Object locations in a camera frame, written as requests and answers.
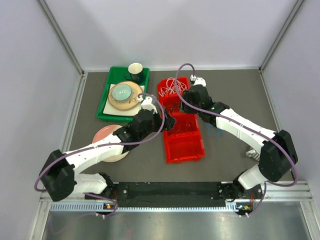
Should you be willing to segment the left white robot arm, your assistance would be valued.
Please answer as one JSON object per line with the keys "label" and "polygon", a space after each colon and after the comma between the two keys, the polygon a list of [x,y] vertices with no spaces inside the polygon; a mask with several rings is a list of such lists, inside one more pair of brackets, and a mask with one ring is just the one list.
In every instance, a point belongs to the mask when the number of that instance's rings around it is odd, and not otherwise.
{"label": "left white robot arm", "polygon": [[176,119],[167,111],[161,116],[154,110],[142,109],[127,125],[105,138],[78,150],[62,153],[53,151],[39,177],[54,202],[71,194],[91,194],[109,198],[115,189],[111,178],[103,172],[84,174],[83,171],[108,158],[119,157],[138,147],[152,133],[173,129]]}

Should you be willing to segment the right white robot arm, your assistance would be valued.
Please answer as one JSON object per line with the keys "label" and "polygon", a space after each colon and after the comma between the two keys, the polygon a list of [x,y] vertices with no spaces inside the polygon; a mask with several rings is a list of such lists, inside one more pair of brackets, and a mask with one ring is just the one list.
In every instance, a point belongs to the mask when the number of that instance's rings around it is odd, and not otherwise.
{"label": "right white robot arm", "polygon": [[197,114],[203,122],[237,137],[258,154],[258,163],[234,180],[233,192],[237,197],[245,198],[252,188],[265,182],[278,185],[288,171],[297,170],[298,156],[289,132],[266,129],[240,116],[228,105],[214,102],[201,84],[183,91],[180,97],[181,112]]}

